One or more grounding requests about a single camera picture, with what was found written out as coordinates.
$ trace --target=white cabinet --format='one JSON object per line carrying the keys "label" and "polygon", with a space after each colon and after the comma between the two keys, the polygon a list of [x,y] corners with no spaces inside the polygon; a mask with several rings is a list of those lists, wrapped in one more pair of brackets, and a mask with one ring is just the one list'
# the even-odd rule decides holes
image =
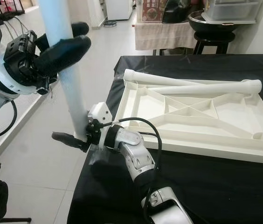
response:
{"label": "white cabinet", "polygon": [[127,20],[132,14],[132,0],[105,0],[108,20]]}

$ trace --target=beige tablecloth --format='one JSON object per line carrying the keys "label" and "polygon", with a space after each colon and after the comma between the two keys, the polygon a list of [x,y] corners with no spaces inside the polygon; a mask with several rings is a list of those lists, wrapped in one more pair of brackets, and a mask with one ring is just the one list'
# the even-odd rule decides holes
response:
{"label": "beige tablecloth", "polygon": [[195,31],[184,23],[135,23],[136,50],[195,48]]}

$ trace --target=stool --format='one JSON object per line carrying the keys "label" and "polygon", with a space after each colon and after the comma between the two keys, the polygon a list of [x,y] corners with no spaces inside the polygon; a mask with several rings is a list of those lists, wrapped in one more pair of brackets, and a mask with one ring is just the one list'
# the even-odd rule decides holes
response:
{"label": "stool", "polygon": [[204,46],[217,46],[216,54],[226,54],[229,42],[235,39],[234,33],[198,33],[194,38],[197,40],[194,55],[202,54]]}

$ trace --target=white tube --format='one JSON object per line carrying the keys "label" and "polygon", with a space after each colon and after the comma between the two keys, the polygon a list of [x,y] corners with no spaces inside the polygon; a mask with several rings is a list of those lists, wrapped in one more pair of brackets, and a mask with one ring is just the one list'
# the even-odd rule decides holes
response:
{"label": "white tube", "polygon": [[[40,0],[39,6],[50,46],[58,43],[60,39],[73,37],[67,0]],[[75,137],[86,141],[87,110],[82,96],[78,65],[74,64],[59,72],[59,78],[75,128]]]}
{"label": "white tube", "polygon": [[192,86],[170,86],[149,88],[161,94],[216,94],[216,93],[244,93],[253,94],[261,91],[260,80],[243,80],[238,83],[207,84]]}
{"label": "white tube", "polygon": [[195,83],[195,82],[185,81],[181,79],[167,78],[167,77],[162,77],[162,76],[155,76],[155,75],[150,75],[146,73],[136,72],[131,69],[125,69],[124,80],[125,81],[140,81],[140,82],[155,84],[155,85],[174,85],[174,86],[203,85],[201,83]]}

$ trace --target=black bowl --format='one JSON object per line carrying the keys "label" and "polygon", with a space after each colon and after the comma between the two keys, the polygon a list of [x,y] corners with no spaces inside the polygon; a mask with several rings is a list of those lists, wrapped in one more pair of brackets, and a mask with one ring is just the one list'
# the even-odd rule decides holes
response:
{"label": "black bowl", "polygon": [[203,19],[201,14],[204,10],[199,10],[188,15],[187,20],[194,31],[201,33],[230,33],[239,25],[233,23],[210,24]]}

